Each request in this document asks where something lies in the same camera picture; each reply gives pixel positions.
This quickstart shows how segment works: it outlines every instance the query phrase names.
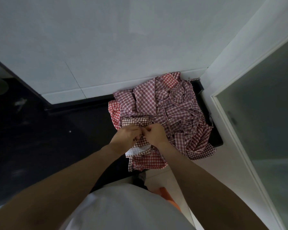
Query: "person's right arm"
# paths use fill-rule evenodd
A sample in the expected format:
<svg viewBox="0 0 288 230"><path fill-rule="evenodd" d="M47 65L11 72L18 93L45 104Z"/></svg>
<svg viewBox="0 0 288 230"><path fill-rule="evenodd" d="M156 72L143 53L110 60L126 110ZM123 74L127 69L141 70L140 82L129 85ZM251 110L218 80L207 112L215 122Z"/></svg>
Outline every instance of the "person's right arm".
<svg viewBox="0 0 288 230"><path fill-rule="evenodd" d="M161 124L142 127L142 133L164 156L189 208L205 230L268 229L231 189L177 151Z"/></svg>

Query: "gray t-shirt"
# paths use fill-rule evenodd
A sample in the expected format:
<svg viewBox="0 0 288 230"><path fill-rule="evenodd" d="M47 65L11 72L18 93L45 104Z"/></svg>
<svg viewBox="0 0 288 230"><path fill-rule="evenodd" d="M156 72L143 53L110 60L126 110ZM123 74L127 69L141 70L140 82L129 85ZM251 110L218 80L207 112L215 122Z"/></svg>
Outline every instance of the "gray t-shirt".
<svg viewBox="0 0 288 230"><path fill-rule="evenodd" d="M194 230L194 227L159 195L131 184L122 184L89 194L60 229Z"/></svg>

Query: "frosted glass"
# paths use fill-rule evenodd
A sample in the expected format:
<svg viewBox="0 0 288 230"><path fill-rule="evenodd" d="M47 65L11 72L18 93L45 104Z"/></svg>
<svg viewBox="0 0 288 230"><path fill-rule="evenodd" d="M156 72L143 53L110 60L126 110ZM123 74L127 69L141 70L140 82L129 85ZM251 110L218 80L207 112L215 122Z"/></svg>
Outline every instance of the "frosted glass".
<svg viewBox="0 0 288 230"><path fill-rule="evenodd" d="M217 97L288 229L288 42Z"/></svg>

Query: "person's right hand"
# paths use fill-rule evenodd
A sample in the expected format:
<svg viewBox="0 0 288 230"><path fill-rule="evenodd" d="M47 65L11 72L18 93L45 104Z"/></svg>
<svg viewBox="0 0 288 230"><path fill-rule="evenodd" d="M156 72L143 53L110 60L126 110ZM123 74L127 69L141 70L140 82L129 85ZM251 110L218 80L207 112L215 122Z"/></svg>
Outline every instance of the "person's right hand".
<svg viewBox="0 0 288 230"><path fill-rule="evenodd" d="M146 140L153 146L157 147L162 143L168 143L164 127L160 123L154 123L141 127L142 134Z"/></svg>

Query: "orange fabric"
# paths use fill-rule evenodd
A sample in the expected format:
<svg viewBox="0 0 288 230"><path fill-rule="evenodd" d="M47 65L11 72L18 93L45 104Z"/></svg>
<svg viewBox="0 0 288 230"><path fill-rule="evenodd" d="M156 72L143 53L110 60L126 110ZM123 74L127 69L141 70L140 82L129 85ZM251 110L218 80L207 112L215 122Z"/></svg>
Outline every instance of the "orange fabric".
<svg viewBox="0 0 288 230"><path fill-rule="evenodd" d="M175 201L172 199L172 197L170 196L169 192L167 192L165 187L161 187L153 193L160 195L162 198L164 198L166 201L168 201L170 204L172 204L181 212L181 209L179 208L177 203L175 203Z"/></svg>

